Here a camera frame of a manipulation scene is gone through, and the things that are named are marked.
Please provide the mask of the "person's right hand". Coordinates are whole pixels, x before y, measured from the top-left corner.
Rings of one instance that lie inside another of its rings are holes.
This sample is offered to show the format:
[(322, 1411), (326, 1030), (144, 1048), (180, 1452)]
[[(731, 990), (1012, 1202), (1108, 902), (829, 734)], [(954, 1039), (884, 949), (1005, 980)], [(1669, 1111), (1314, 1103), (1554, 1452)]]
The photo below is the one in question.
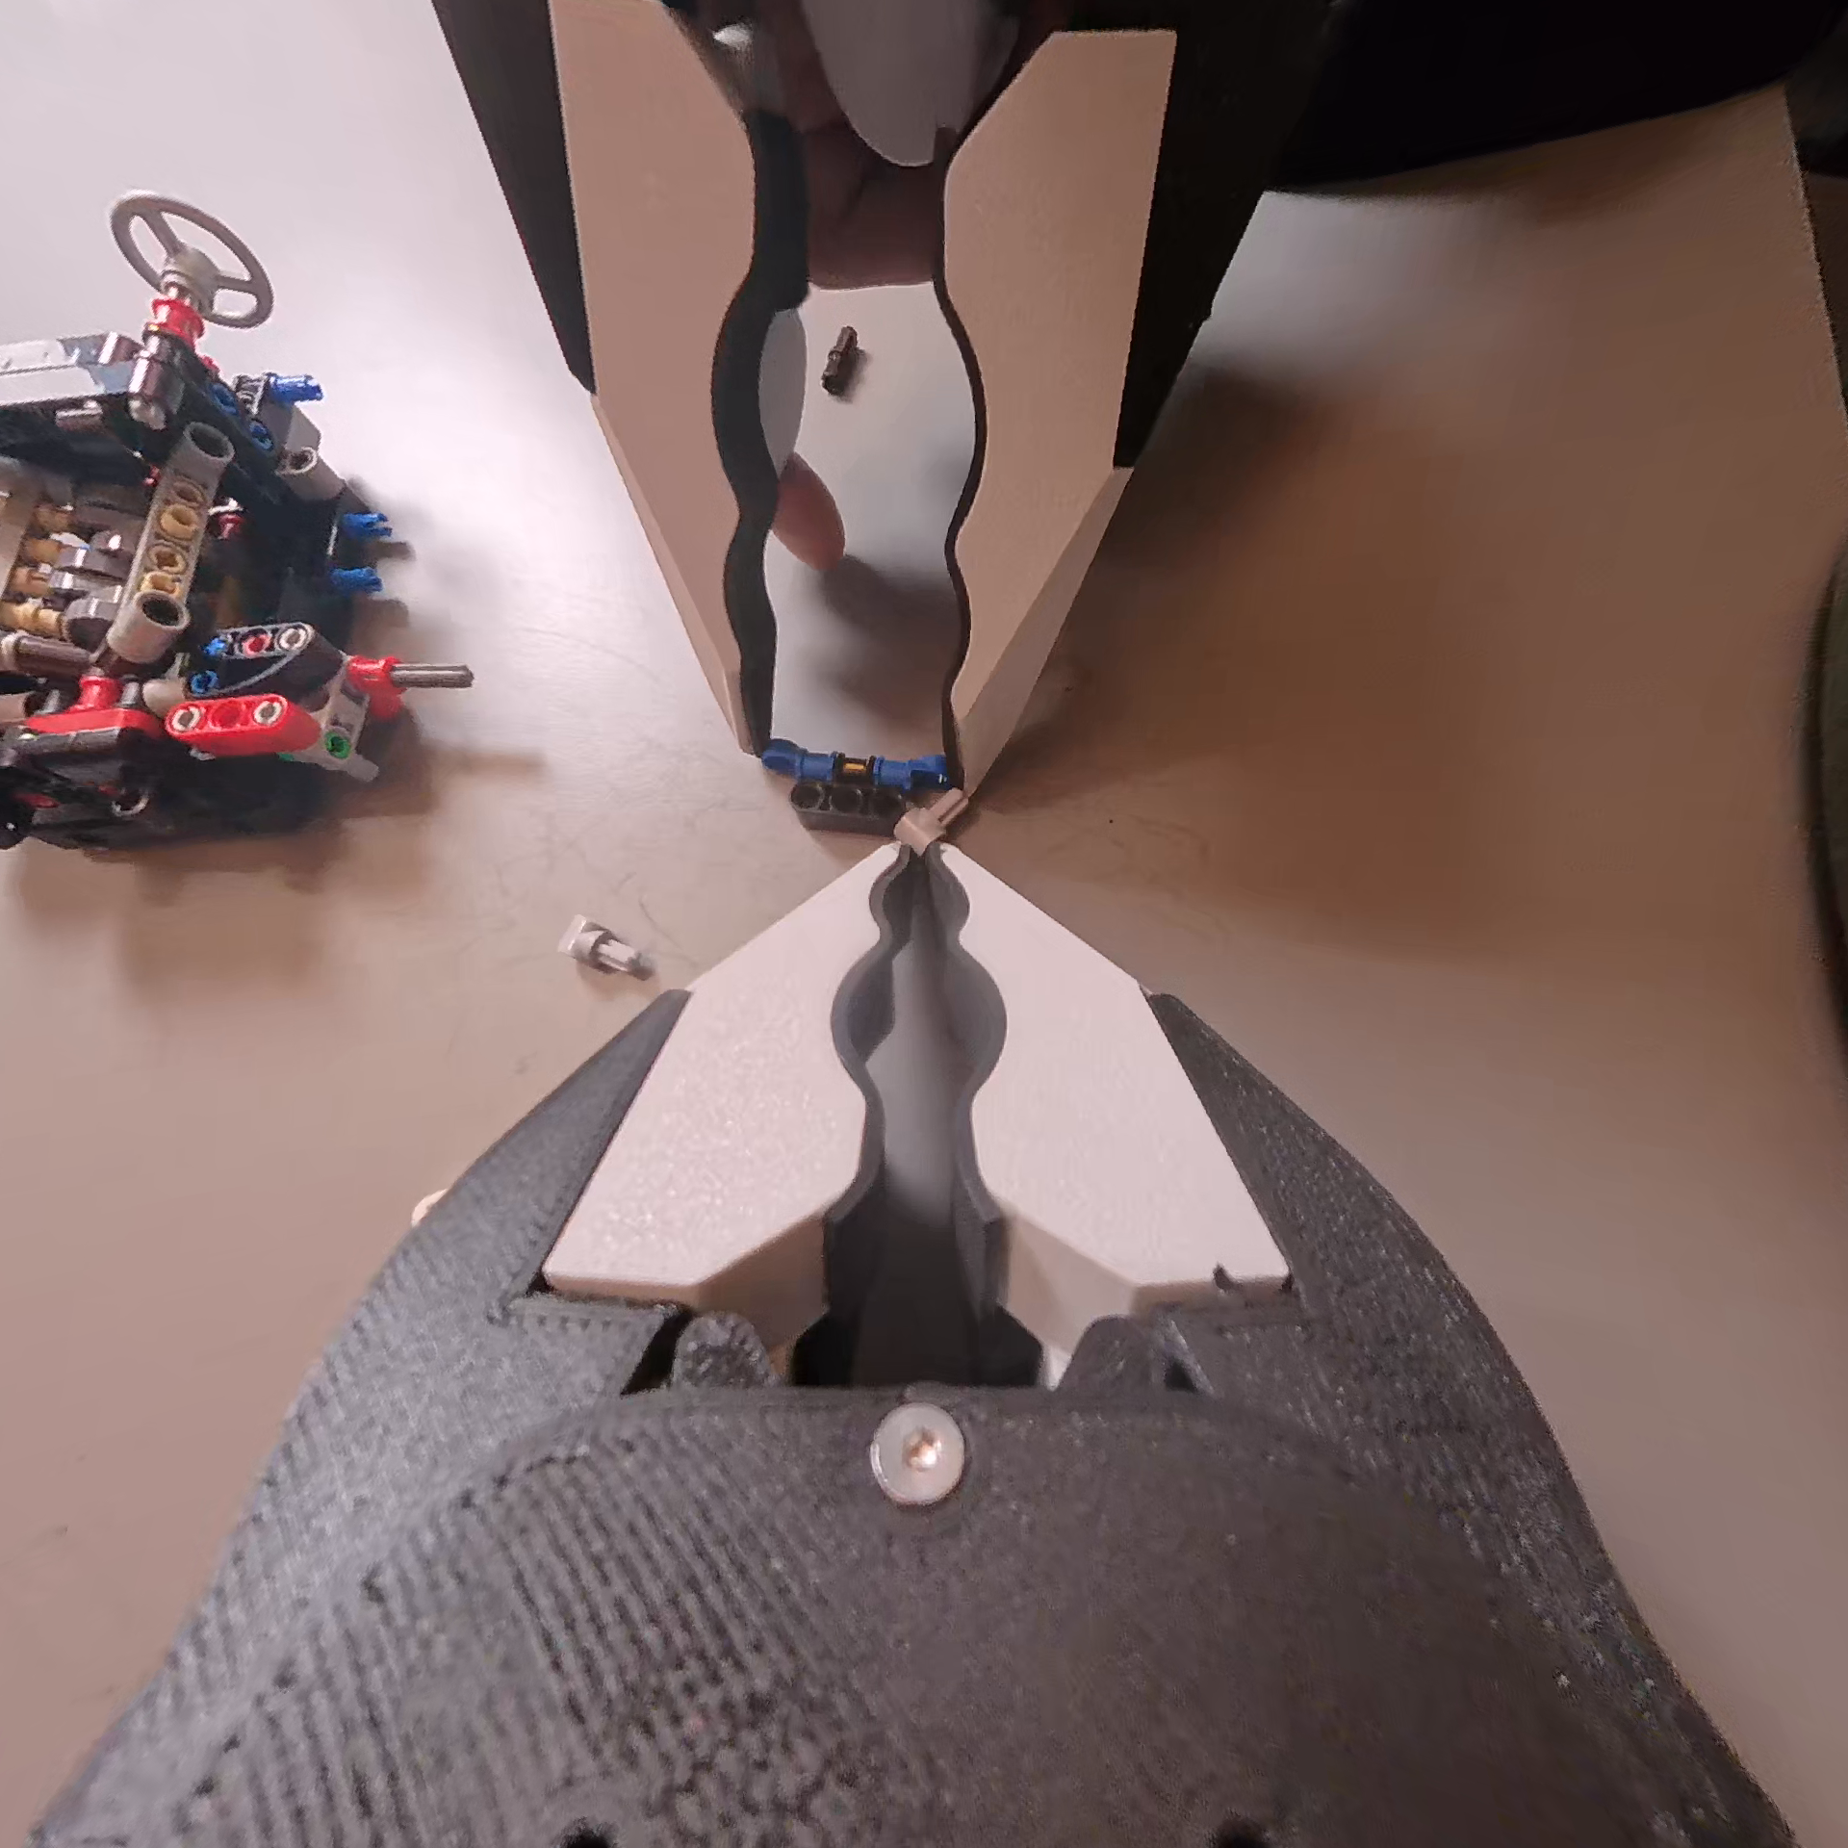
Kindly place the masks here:
[[(832, 291), (921, 286), (940, 258), (940, 174), (897, 167), (838, 115), (800, 128), (811, 282)], [(772, 535), (800, 566), (846, 560), (841, 507), (797, 453), (780, 470)]]

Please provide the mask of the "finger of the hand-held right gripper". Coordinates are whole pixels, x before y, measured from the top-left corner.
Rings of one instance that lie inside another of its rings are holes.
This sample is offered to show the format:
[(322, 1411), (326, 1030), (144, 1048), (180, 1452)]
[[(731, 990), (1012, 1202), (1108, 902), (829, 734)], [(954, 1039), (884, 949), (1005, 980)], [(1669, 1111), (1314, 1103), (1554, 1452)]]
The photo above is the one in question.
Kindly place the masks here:
[(551, 7), (591, 409), (742, 749), (770, 743), (763, 361), (806, 297), (795, 132), (667, 5)]
[(948, 538), (967, 615), (948, 715), (969, 794), (1024, 720), (1132, 472), (1117, 425), (1174, 40), (1049, 34), (947, 176), (942, 302), (976, 410)]

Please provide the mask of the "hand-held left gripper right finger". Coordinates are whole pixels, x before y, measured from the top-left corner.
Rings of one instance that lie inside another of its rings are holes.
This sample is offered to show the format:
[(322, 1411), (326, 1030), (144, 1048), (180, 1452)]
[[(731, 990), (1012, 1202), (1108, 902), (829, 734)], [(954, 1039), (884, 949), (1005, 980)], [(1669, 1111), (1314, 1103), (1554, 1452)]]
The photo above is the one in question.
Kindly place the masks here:
[(1289, 1263), (1144, 986), (957, 846), (927, 869), (982, 1303), (1061, 1358), (1111, 1317), (1280, 1303)]

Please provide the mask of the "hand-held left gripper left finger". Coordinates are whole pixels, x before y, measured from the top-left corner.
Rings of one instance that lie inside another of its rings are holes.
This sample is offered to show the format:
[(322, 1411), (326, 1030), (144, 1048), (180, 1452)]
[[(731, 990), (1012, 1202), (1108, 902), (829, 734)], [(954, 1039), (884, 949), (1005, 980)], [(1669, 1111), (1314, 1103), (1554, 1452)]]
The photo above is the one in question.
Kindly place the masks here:
[(825, 1229), (884, 1153), (913, 857), (877, 846), (679, 997), (542, 1276), (562, 1297), (728, 1310), (767, 1348), (825, 1316)]

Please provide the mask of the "partly built lego car chassis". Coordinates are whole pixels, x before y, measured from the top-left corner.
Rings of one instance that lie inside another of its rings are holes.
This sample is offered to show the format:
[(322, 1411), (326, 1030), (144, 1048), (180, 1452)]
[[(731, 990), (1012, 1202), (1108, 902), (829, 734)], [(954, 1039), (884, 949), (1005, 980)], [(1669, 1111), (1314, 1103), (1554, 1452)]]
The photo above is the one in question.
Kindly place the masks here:
[(395, 530), (326, 457), (319, 382), (200, 348), (274, 313), (249, 244), (159, 190), (109, 228), (144, 327), (2, 352), (2, 846), (286, 836), (474, 673), (357, 651)]

